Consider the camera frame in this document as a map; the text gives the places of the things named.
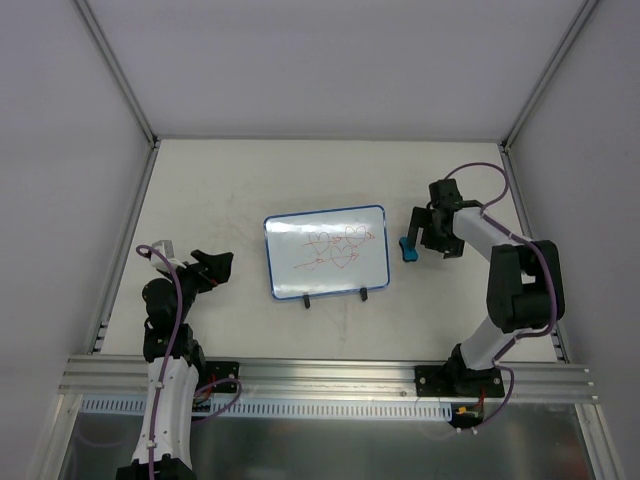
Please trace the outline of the blue whiteboard eraser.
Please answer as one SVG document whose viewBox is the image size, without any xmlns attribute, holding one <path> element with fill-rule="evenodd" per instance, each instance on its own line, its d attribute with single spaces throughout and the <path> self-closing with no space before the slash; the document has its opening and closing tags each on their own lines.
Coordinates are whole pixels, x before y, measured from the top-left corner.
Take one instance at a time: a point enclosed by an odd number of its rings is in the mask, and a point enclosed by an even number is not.
<svg viewBox="0 0 640 480">
<path fill-rule="evenodd" d="M 399 239 L 399 246 L 401 249 L 402 260 L 405 263 L 413 263 L 419 259 L 418 252 L 414 247 L 410 247 L 407 237 L 401 237 Z"/>
</svg>

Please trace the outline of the blue framed whiteboard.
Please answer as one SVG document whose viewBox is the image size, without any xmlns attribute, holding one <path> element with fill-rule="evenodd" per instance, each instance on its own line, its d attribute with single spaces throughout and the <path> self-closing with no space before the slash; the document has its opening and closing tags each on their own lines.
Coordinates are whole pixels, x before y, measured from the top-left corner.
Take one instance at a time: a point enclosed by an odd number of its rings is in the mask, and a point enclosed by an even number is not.
<svg viewBox="0 0 640 480">
<path fill-rule="evenodd" d="M 386 288 L 386 212 L 378 204 L 272 215 L 263 222 L 271 294 L 279 301 Z"/>
</svg>

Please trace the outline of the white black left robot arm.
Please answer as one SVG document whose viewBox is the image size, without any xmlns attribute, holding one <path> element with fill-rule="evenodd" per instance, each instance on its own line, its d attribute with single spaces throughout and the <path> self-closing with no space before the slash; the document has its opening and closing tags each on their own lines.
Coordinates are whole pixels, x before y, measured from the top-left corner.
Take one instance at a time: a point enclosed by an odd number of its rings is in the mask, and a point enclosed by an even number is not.
<svg viewBox="0 0 640 480">
<path fill-rule="evenodd" d="M 204 351 L 187 323 L 200 294 L 225 284 L 231 277 L 234 254 L 190 253 L 181 262 L 169 241 L 138 245 L 160 276 L 142 289 L 145 303 L 143 357 L 147 364 L 147 394 L 139 438 L 128 465 L 117 469 L 118 479 L 194 479 L 190 435 L 196 400 L 226 386 L 234 397 L 212 413 L 211 419 L 238 402 L 242 384 L 236 373 L 209 376 Z"/>
</svg>

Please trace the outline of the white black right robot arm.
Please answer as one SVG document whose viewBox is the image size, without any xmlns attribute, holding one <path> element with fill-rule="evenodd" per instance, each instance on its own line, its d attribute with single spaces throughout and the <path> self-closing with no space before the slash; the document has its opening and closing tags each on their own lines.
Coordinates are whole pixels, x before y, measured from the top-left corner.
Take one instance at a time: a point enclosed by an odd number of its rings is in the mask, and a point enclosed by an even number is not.
<svg viewBox="0 0 640 480">
<path fill-rule="evenodd" d="M 557 246 L 521 237 L 492 218 L 477 200 L 466 200 L 453 178 L 429 186 L 430 201 L 413 209 L 399 245 L 405 262 L 417 246 L 446 259 L 472 247 L 489 263 L 487 316 L 440 366 L 414 369 L 420 397 L 505 397 L 499 363 L 516 342 L 548 335 L 565 312 Z"/>
</svg>

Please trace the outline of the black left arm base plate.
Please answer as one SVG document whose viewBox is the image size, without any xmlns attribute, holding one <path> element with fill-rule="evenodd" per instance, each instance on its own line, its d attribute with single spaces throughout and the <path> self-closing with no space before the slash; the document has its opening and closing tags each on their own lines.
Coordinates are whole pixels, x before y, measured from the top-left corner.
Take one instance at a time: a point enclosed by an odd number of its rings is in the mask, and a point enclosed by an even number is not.
<svg viewBox="0 0 640 480">
<path fill-rule="evenodd" d="M 208 360 L 206 362 L 205 394 L 235 394 L 238 386 L 235 380 L 240 375 L 240 363 L 228 360 Z"/>
</svg>

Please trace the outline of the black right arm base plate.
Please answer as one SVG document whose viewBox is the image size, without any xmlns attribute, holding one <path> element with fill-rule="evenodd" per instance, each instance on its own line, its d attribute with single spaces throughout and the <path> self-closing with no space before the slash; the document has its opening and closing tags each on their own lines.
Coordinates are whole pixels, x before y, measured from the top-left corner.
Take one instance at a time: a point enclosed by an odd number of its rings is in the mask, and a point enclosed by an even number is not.
<svg viewBox="0 0 640 480">
<path fill-rule="evenodd" d="M 418 397 L 486 398 L 505 396 L 500 371 L 463 369 L 451 373 L 445 365 L 417 365 L 414 367 L 414 382 Z"/>
</svg>

